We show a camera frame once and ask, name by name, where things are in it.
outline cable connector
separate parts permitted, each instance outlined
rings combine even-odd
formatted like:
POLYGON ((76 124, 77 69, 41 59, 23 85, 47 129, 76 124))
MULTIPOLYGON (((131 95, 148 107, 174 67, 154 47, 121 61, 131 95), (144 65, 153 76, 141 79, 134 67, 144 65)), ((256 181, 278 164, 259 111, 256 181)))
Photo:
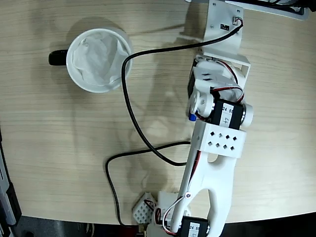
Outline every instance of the cable connector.
POLYGON ((236 17, 236 16, 233 17, 233 25, 234 25, 234 26, 237 26, 237 25, 238 25, 238 20, 237 20, 237 17, 236 17))

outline screw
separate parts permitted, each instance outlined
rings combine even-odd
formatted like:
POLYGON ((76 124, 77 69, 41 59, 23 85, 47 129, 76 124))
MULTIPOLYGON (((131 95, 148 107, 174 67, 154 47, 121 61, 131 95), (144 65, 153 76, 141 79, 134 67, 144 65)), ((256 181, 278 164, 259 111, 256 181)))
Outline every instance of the screw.
POLYGON ((191 193, 189 193, 189 192, 186 193, 186 198, 191 198, 191 196, 192 196, 191 193))

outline white plastic bracket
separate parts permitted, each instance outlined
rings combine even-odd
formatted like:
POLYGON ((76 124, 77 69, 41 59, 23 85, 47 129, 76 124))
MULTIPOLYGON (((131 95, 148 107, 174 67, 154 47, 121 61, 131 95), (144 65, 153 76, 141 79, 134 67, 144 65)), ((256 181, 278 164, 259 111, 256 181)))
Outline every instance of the white plastic bracket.
POLYGON ((191 144, 201 152, 240 158, 246 135, 242 130, 197 120, 191 144))
POLYGON ((241 156, 245 137, 246 133, 243 131, 234 131, 234 129, 208 124, 201 120, 196 121, 189 158, 179 192, 179 197, 184 196, 187 192, 190 192, 192 196, 182 199, 175 206, 171 221, 173 232, 178 232, 186 206, 201 190, 207 189, 210 201, 207 216, 210 230, 207 236, 220 236, 231 208, 234 169, 237 158, 241 156), (191 177, 198 152, 200 152, 199 162, 191 177), (218 154, 214 162, 208 162, 209 153, 218 154))
MULTIPOLYGON (((237 28, 238 25, 233 24, 233 19, 235 17, 243 17, 242 7, 219 0, 210 0, 203 41, 218 39, 237 28)), ((216 49, 230 54, 237 54, 240 48, 241 39, 242 29, 222 42, 204 46, 203 50, 208 52, 209 49, 216 49)))

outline black mug handle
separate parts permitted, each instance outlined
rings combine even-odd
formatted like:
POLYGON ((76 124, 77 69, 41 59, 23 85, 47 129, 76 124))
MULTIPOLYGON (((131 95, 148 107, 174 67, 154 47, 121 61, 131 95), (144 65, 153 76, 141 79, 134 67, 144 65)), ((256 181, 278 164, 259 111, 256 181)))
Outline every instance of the black mug handle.
POLYGON ((52 66, 65 66, 67 52, 67 49, 51 52, 48 56, 48 63, 52 66))

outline white perforated block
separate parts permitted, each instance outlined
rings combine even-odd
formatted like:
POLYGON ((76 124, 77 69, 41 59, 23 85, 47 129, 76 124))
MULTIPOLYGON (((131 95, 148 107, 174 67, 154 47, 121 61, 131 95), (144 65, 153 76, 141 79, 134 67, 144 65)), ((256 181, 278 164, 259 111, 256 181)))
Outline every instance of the white perforated block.
POLYGON ((191 143, 196 149, 217 155, 240 158, 247 133, 222 127, 201 120, 196 121, 197 129, 191 143))
POLYGON ((133 208, 133 217, 138 224, 148 224, 152 222, 153 211, 145 204, 144 200, 152 201, 151 207, 155 209, 156 200, 151 193, 145 193, 133 208))

